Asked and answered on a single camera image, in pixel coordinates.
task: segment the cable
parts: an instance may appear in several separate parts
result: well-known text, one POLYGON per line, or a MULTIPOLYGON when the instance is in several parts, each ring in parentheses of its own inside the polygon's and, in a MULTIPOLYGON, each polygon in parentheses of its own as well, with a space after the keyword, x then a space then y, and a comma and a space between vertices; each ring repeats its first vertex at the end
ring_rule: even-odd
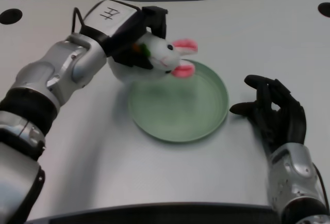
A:
POLYGON ((322 191, 323 191, 323 196, 324 196, 326 210, 328 211, 328 214, 330 214, 328 197, 326 196, 325 187, 324 187, 324 184, 323 184, 321 173, 320 173, 319 169, 316 167, 316 165, 314 163, 313 163, 313 165, 315 167, 316 174, 318 175, 318 177, 320 179, 320 183, 321 183, 321 187, 322 187, 322 191))
POLYGON ((78 19, 80 21, 81 26, 83 27, 84 24, 84 20, 81 16, 81 13, 79 11, 79 9, 77 7, 75 7, 73 9, 73 17, 72 17, 72 29, 71 29, 71 33, 74 33, 75 27, 76 27, 76 15, 78 16, 78 19))

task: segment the plush bunny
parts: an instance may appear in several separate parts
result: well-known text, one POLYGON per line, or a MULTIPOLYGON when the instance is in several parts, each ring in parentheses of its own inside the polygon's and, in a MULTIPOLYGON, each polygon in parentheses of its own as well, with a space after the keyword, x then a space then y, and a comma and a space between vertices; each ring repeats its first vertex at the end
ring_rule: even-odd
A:
POLYGON ((130 58, 133 62, 130 61, 128 65, 118 63, 115 57, 108 58, 113 74, 124 83, 158 79, 169 73, 175 77, 190 77, 195 72, 192 63, 180 59, 182 55, 197 53, 197 43, 193 40, 184 39, 169 43, 147 32, 134 45, 134 51, 145 56, 146 61, 142 67, 136 66, 137 61, 134 63, 134 59, 138 58, 130 58))

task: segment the green bowl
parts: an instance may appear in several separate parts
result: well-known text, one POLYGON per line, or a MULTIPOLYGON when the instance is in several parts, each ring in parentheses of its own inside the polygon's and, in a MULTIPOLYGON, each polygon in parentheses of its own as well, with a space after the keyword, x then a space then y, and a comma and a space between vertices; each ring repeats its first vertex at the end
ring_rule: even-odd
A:
POLYGON ((225 84, 209 67, 190 61, 190 78, 168 75, 153 82, 135 82, 128 108, 136 124, 165 141, 189 142, 215 131, 225 119, 229 99, 225 84))

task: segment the table surface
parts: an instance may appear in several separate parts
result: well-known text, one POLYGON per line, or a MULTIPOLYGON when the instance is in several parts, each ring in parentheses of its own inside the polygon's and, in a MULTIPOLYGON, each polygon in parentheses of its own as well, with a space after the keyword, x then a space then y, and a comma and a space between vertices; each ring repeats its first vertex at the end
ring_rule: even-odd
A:
MULTIPOLYGON (((0 25, 0 98, 19 69, 40 59, 71 30, 72 11, 85 14, 100 0, 0 0, 0 12, 22 19, 0 25)), ((313 161, 326 188, 330 150, 329 0, 208 0, 133 3, 169 10, 168 40, 191 38, 189 58, 213 68, 230 105, 255 100, 248 74, 278 78, 306 111, 313 161)), ((178 145, 140 131, 127 113, 127 90, 104 66, 62 107, 39 159, 46 182, 29 219, 126 204, 207 201, 266 205, 267 160, 259 135, 229 114, 201 142, 178 145)))

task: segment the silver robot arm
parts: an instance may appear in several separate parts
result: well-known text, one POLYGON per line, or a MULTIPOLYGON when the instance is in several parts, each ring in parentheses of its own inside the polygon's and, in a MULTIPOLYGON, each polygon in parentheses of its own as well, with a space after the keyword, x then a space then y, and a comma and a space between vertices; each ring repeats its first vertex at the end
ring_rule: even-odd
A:
POLYGON ((75 90, 92 80, 106 59, 102 47, 95 40, 73 33, 65 41, 54 44, 42 59, 18 73, 8 92, 9 99, 0 110, 0 130, 2 138, 6 139, 0 142, 0 223, 7 223, 15 215, 18 218, 16 222, 25 221, 26 208, 33 205, 45 180, 44 172, 36 161, 45 149, 45 134, 60 106, 75 90), (38 117, 38 111, 34 117, 23 113, 25 108, 37 108, 34 105, 20 107, 22 110, 16 110, 19 115, 10 112, 13 107, 9 105, 17 100, 11 97, 13 94, 20 98, 35 94, 42 99, 36 102, 38 105, 53 105, 50 119, 46 121, 48 124, 42 123, 44 119, 38 117))
POLYGON ((269 154, 269 202, 280 222, 330 224, 323 180, 304 146, 304 108, 277 79, 249 75, 244 81, 257 90, 257 100, 236 104, 230 111, 248 117, 260 129, 269 154), (280 109, 273 110, 272 103, 280 109))
POLYGON ((322 178, 307 147, 286 143, 270 156, 269 163, 269 199, 281 222, 330 224, 326 193, 318 185, 322 178))
POLYGON ((107 57, 121 58, 147 27, 164 38, 166 13, 104 0, 83 20, 75 8, 72 34, 18 73, 0 103, 0 224, 25 222, 38 198, 45 173, 37 160, 60 107, 93 79, 107 57), (74 33, 77 15, 81 30, 74 33))

